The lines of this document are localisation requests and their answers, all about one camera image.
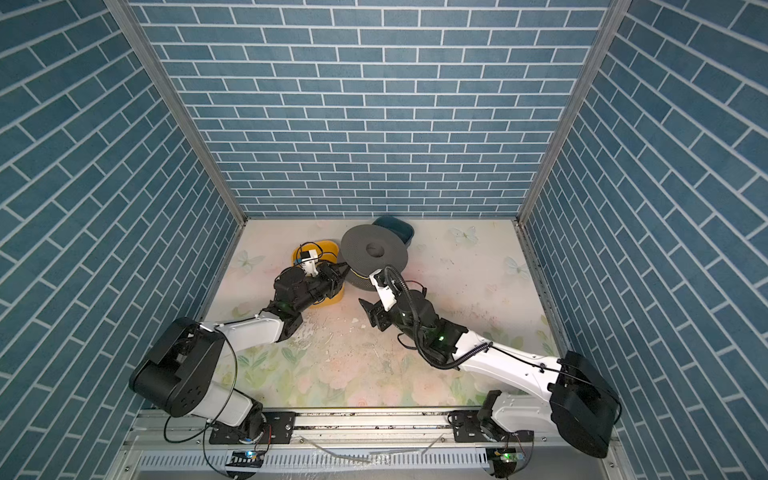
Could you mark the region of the grey cable spool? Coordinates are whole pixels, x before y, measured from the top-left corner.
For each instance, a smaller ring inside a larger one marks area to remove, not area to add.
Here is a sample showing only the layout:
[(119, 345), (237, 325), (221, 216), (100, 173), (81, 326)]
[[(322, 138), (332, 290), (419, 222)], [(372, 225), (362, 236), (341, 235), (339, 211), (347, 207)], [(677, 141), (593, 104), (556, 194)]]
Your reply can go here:
[(361, 290), (375, 290), (369, 280), (375, 270), (391, 265), (402, 273), (408, 259), (403, 242), (392, 232), (373, 224), (354, 226), (341, 238), (339, 260), (350, 268), (346, 281)]

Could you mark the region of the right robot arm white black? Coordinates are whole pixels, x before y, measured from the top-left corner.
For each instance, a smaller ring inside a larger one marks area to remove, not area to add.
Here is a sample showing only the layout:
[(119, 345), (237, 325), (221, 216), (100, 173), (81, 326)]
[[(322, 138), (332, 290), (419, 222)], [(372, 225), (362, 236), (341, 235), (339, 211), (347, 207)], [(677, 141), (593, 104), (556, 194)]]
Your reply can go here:
[(594, 458), (607, 456), (623, 412), (619, 395), (583, 355), (541, 356), (498, 344), (439, 316), (424, 293), (380, 291), (359, 303), (372, 327), (395, 327), (431, 367), (485, 375), (538, 398), (559, 436)]

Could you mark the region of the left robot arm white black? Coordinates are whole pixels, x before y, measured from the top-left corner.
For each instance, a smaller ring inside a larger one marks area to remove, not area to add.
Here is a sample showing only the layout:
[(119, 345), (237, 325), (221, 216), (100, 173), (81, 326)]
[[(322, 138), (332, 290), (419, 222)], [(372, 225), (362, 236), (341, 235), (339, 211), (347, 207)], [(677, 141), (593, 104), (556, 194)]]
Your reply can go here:
[(240, 443), (259, 441), (267, 431), (262, 404), (214, 380), (222, 356), (289, 339), (309, 307), (337, 296), (349, 266), (321, 260), (316, 273), (299, 266), (274, 281), (274, 298), (256, 315), (229, 323), (174, 320), (133, 371), (129, 388), (171, 417), (193, 415), (229, 427)]

